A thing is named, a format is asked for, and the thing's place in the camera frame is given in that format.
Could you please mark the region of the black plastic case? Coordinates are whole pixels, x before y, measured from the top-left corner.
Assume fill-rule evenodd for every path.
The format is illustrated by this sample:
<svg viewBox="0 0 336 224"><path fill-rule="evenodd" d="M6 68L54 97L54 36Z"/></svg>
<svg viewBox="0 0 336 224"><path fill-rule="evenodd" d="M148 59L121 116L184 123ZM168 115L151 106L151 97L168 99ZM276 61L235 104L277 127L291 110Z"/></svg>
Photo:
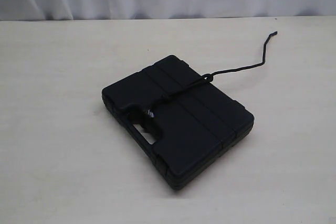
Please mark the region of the black plastic case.
<svg viewBox="0 0 336 224"><path fill-rule="evenodd" d="M171 97L198 78L186 62L170 55L102 90L108 111L174 190L242 140L254 124L243 105L210 83Z"/></svg>

